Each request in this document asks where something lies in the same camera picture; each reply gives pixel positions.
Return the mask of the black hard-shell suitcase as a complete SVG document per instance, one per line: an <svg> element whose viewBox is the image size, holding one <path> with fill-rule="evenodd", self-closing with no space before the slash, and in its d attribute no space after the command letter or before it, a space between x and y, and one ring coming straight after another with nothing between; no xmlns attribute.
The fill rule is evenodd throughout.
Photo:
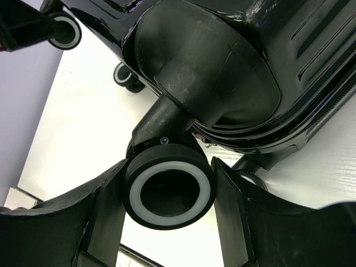
<svg viewBox="0 0 356 267"><path fill-rule="evenodd" d="M188 226L216 176L198 145L270 170L301 150L355 93L354 1L43 1L78 19L121 63L116 82L157 100L134 128L123 181L142 226Z"/></svg>

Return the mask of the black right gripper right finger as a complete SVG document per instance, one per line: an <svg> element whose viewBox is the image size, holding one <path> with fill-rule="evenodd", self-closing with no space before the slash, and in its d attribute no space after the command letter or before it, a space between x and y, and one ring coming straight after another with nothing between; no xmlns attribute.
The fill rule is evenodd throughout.
<svg viewBox="0 0 356 267"><path fill-rule="evenodd" d="M311 209L284 200L213 158L225 266L354 266L355 203Z"/></svg>

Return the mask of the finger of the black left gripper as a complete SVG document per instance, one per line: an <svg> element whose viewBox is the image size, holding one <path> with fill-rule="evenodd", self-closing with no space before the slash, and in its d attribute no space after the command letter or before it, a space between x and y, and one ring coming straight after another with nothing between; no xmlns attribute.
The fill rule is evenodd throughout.
<svg viewBox="0 0 356 267"><path fill-rule="evenodd" d="M47 41L56 21L23 1L1 0L1 51L12 52Z"/></svg>

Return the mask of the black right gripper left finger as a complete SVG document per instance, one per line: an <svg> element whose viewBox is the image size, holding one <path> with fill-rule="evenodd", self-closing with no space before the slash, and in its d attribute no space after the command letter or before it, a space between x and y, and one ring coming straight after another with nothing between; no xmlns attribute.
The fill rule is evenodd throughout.
<svg viewBox="0 0 356 267"><path fill-rule="evenodd" d="M116 266L125 209L122 160L31 209L1 208L1 266Z"/></svg>

